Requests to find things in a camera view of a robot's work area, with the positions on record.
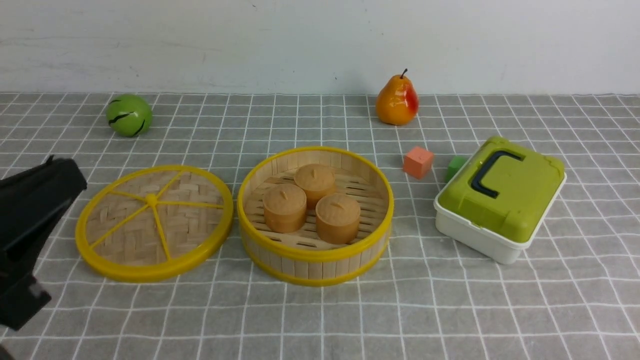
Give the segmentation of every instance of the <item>black handle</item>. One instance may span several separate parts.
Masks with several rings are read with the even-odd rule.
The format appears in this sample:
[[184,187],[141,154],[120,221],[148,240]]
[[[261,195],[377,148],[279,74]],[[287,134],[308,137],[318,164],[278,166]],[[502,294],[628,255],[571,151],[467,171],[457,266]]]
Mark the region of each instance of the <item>black handle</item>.
[[487,188],[485,185],[482,185],[480,183],[480,181],[482,181],[483,177],[486,175],[486,173],[489,171],[489,169],[493,166],[493,164],[495,164],[495,162],[501,157],[501,156],[509,156],[510,158],[514,158],[516,160],[520,160],[522,161],[522,157],[516,155],[516,154],[512,154],[508,151],[505,150],[499,150],[494,152],[487,160],[486,162],[482,165],[482,167],[480,168],[480,170],[478,170],[478,172],[476,172],[476,175],[474,176],[473,179],[471,179],[471,189],[482,193],[484,195],[487,195],[491,198],[497,198],[498,197],[498,192],[492,189]]

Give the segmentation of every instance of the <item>orange cube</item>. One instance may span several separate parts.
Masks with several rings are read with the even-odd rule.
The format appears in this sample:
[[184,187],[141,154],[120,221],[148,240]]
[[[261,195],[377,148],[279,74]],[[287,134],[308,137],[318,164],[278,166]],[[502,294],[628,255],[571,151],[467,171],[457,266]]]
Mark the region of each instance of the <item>orange cube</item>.
[[422,179],[431,170],[433,156],[431,151],[419,146],[414,147],[404,156],[404,172],[416,179]]

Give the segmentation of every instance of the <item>plastic storage box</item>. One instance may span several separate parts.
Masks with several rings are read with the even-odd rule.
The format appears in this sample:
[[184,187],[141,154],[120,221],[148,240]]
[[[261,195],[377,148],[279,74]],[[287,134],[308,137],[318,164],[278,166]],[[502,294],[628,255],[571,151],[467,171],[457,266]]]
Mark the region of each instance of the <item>plastic storage box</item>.
[[436,196],[436,228],[512,264],[531,245],[565,181],[559,159],[492,136]]

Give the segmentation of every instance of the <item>bamboo steamer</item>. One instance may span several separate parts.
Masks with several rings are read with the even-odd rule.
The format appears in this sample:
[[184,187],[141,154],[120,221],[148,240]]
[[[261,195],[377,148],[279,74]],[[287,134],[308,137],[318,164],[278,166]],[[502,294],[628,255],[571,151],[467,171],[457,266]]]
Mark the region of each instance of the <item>bamboo steamer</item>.
[[160,281],[214,254],[233,212],[231,192],[212,173],[184,165],[146,168],[107,185],[86,205],[76,245],[106,277]]
[[[332,193],[357,201],[358,231],[351,241],[322,240],[314,209],[307,210],[306,222],[297,231],[277,233],[266,225],[264,194],[275,186],[294,184],[297,170],[309,164],[330,167],[335,176]],[[363,274],[379,260],[392,231],[394,199],[385,175],[362,156],[333,147],[302,147],[252,169],[240,187],[237,212],[244,249],[257,266],[293,284],[329,286]]]

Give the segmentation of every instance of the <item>green cube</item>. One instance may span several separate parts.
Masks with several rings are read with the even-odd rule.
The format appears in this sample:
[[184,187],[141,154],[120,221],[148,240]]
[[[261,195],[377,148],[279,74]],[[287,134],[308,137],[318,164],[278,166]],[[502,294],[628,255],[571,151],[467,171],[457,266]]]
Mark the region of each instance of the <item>green cube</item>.
[[447,168],[447,177],[445,178],[444,182],[448,183],[458,173],[458,171],[460,171],[460,169],[466,162],[466,157],[455,155],[449,162],[449,167]]

